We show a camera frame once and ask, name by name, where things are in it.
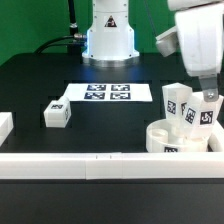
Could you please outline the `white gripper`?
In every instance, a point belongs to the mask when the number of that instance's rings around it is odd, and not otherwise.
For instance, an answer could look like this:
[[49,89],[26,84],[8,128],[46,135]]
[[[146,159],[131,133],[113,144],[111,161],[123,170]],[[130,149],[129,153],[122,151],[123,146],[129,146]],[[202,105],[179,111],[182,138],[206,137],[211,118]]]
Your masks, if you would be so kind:
[[224,3],[179,11],[175,23],[184,66],[199,82],[206,102],[219,98],[217,74],[221,71]]

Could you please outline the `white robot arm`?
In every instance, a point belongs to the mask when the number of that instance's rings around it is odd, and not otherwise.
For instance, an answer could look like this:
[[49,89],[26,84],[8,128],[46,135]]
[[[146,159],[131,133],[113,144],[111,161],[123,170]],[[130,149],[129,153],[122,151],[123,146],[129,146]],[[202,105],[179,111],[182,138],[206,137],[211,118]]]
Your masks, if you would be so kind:
[[224,52],[224,0],[167,0],[175,12],[185,69],[198,77],[206,102],[219,98],[217,76]]

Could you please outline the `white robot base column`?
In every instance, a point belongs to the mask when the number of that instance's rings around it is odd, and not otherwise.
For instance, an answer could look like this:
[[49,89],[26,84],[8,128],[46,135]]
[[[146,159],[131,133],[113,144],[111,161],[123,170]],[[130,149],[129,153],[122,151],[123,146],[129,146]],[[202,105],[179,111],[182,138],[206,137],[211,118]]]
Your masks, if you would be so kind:
[[129,0],[92,0],[93,22],[87,31],[83,62],[123,67],[139,61],[134,30],[129,25]]

